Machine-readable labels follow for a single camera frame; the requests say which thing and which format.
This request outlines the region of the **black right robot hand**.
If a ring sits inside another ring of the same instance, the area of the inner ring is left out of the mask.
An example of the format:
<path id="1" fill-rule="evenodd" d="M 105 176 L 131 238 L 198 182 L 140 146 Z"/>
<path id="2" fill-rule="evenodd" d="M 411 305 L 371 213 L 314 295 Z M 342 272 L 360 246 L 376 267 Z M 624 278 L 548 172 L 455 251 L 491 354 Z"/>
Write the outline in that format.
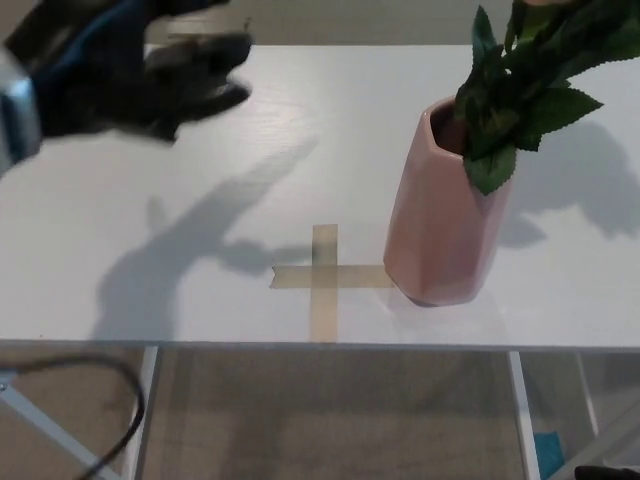
<path id="1" fill-rule="evenodd" d="M 629 468 L 578 466 L 574 477 L 576 480 L 640 480 L 640 473 Z"/>

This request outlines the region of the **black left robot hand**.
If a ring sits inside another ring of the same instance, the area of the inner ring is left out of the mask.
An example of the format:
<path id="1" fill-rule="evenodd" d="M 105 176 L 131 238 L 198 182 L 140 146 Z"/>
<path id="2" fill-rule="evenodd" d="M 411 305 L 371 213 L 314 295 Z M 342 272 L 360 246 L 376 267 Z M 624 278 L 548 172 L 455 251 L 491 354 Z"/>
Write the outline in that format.
<path id="1" fill-rule="evenodd" d="M 230 73 L 249 57 L 246 31 L 145 50 L 154 21 L 210 1 L 40 1 L 5 41 L 30 77 L 44 138 L 109 129 L 172 143 L 178 128 L 228 111 L 249 89 Z"/>

